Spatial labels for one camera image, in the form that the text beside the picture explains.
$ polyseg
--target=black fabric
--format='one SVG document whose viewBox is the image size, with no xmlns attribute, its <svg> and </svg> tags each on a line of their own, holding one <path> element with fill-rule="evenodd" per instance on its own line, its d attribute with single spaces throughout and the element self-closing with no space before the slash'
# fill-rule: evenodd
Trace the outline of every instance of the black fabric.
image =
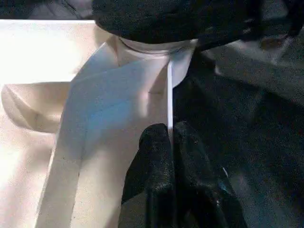
<svg viewBox="0 0 304 228">
<path fill-rule="evenodd" d="M 142 133 L 138 153 L 125 178 L 122 204 L 142 192 L 146 196 L 144 227 L 176 227 L 173 155 L 163 124 L 148 127 Z M 126 225 L 124 219 L 120 218 L 121 226 Z"/>
<path fill-rule="evenodd" d="M 295 5 L 295 3 L 296 3 L 297 0 L 283 0 L 283 1 L 284 1 L 285 5 L 289 9 L 291 9 Z"/>
<path fill-rule="evenodd" d="M 142 193 L 144 200 L 128 203 Z M 126 175 L 122 211 L 140 214 L 132 209 L 138 203 L 145 204 L 145 222 L 139 226 L 122 213 L 119 227 L 247 227 L 227 176 L 210 163 L 200 137 L 186 122 L 174 127 L 174 152 L 165 125 L 142 133 Z"/>
<path fill-rule="evenodd" d="M 296 37 L 300 34 L 304 25 L 304 1 L 294 1 L 294 5 L 289 10 L 288 16 L 293 21 L 293 24 L 289 31 L 289 35 L 292 37 Z"/>
<path fill-rule="evenodd" d="M 243 30 L 245 0 L 94 0 L 98 26 L 143 43 L 168 43 Z"/>
<path fill-rule="evenodd" d="M 0 19 L 92 19 L 92 0 L 7 0 L 0 2 Z"/>
</svg>

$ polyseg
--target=white surface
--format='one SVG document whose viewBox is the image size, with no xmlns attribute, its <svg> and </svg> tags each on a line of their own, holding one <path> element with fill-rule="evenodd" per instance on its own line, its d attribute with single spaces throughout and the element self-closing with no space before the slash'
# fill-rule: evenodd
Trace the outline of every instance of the white surface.
<svg viewBox="0 0 304 228">
<path fill-rule="evenodd" d="M 0 20 L 1 83 L 71 81 L 109 37 L 94 21 Z"/>
<path fill-rule="evenodd" d="M 34 227 L 69 90 L 62 82 L 109 36 L 93 21 L 0 20 L 1 228 Z"/>
<path fill-rule="evenodd" d="M 34 226 L 54 139 L 17 127 L 0 103 L 1 228 Z"/>
</svg>

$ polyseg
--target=black glove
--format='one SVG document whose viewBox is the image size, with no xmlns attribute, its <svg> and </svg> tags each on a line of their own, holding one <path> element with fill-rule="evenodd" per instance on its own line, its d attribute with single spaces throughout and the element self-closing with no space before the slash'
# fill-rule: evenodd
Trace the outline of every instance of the black glove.
<svg viewBox="0 0 304 228">
<path fill-rule="evenodd" d="M 223 169 L 211 164 L 196 131 L 175 124 L 148 127 L 125 179 L 119 227 L 246 228 Z"/>
</svg>

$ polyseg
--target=white plastic part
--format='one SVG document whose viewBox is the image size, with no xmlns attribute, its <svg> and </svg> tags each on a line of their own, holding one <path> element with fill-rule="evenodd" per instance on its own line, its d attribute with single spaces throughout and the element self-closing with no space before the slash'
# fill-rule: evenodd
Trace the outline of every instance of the white plastic part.
<svg viewBox="0 0 304 228">
<path fill-rule="evenodd" d="M 146 54 L 169 54 L 174 51 L 177 51 L 182 46 L 188 43 L 188 41 L 186 40 L 163 44 L 145 44 L 124 38 L 120 38 L 120 40 L 129 48 Z"/>
<path fill-rule="evenodd" d="M 71 83 L 36 228 L 117 226 L 140 135 L 164 123 L 172 136 L 172 89 L 185 77 L 195 45 L 156 56 L 134 53 L 112 37 L 91 56 Z"/>
</svg>

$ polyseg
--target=black cloth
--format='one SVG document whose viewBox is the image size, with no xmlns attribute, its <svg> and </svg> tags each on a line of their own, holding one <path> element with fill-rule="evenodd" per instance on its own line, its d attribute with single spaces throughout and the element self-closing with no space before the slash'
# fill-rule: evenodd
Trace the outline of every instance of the black cloth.
<svg viewBox="0 0 304 228">
<path fill-rule="evenodd" d="M 5 0 L 0 19 L 92 19 L 92 0 Z"/>
<path fill-rule="evenodd" d="M 138 204 L 145 205 L 145 213 L 134 209 Z M 131 220 L 126 211 L 138 216 Z M 180 122 L 174 127 L 173 151 L 165 125 L 142 133 L 125 179 L 119 227 L 247 226 L 224 171 L 211 164 L 197 132 Z"/>
<path fill-rule="evenodd" d="M 243 32 L 246 0 L 94 0 L 98 26 L 143 43 L 169 43 L 223 31 Z"/>
</svg>

